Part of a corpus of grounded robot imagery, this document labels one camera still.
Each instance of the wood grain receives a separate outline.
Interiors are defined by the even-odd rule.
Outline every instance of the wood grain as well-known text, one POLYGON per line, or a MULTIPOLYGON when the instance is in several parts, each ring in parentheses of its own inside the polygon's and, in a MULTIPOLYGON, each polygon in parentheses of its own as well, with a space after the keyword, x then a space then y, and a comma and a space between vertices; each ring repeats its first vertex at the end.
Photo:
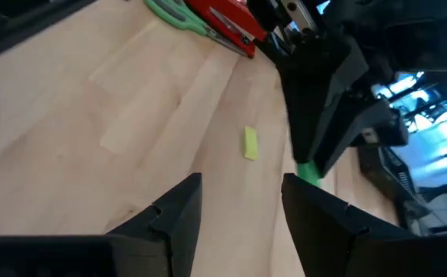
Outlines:
MULTIPOLYGON (((322 187, 394 221, 356 162, 346 152, 322 187)), ((0 235, 103 234, 202 172, 193 275, 299 275, 279 193, 294 170, 274 65, 142 1, 98 0, 0 55, 0 235)))

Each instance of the red stapler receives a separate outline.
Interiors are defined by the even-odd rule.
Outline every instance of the red stapler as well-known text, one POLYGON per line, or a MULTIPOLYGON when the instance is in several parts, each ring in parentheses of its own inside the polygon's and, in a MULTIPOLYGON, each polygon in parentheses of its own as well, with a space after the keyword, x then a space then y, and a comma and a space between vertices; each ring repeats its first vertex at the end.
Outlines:
POLYGON ((252 40, 263 40, 266 32, 247 6, 238 0, 185 0, 186 5, 221 35, 243 50, 249 58, 255 54, 252 40))

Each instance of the small yellow object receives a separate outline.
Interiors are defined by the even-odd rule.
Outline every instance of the small yellow object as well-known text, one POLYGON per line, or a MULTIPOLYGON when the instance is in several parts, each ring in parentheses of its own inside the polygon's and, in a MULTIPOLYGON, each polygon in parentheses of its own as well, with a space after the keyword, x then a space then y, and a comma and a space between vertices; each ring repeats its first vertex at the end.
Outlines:
POLYGON ((244 157, 246 159, 255 161, 258 157, 257 150, 257 131, 246 126, 244 128, 244 157))

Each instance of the wooden table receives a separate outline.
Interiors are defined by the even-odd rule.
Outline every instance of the wooden table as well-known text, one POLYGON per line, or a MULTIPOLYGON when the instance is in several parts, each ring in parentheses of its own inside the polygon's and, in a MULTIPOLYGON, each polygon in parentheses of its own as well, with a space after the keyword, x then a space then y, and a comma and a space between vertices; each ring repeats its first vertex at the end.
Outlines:
MULTIPOLYGON (((98 0, 0 55, 0 235, 102 234, 202 172, 193 276, 300 274, 279 202, 294 170, 286 134, 262 53, 176 30, 139 0, 98 0), (245 125, 258 130, 255 162, 242 157, 245 125)), ((324 189, 395 221, 355 159, 347 151, 324 189)))

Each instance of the green scissors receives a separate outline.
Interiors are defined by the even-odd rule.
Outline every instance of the green scissors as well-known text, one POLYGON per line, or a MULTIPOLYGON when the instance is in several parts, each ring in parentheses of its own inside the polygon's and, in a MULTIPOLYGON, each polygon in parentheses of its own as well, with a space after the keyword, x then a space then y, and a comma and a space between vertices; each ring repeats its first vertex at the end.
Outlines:
POLYGON ((221 36, 195 15, 183 0, 145 0, 145 4, 161 19, 181 30, 191 30, 208 36, 240 55, 247 56, 240 48, 221 36))

